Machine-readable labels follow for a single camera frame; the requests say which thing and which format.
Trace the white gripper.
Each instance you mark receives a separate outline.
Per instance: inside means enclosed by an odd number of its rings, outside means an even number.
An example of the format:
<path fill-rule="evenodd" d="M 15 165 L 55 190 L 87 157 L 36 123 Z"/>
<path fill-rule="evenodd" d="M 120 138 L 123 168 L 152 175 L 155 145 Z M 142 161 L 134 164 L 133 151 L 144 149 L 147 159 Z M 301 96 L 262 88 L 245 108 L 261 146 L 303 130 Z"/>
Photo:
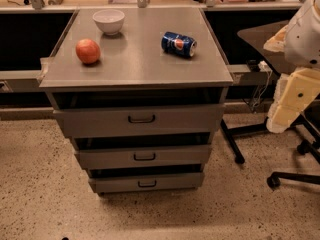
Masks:
<path fill-rule="evenodd" d="M 283 52 L 288 26 L 285 25 L 268 39 L 263 49 Z M 272 133 L 283 133 L 320 94 L 320 71 L 298 68 L 289 78 L 278 104 L 272 104 L 268 111 L 267 129 Z"/>

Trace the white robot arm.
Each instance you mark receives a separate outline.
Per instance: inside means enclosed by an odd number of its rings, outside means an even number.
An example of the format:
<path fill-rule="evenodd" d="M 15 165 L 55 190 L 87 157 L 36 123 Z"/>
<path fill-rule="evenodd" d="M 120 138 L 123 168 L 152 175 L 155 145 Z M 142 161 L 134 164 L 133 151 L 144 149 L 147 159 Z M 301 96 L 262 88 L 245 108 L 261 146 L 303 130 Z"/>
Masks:
<path fill-rule="evenodd" d="M 295 70 L 277 81 L 267 115 L 267 129 L 282 133 L 320 94 L 320 0 L 306 0 L 264 49 L 284 52 Z"/>

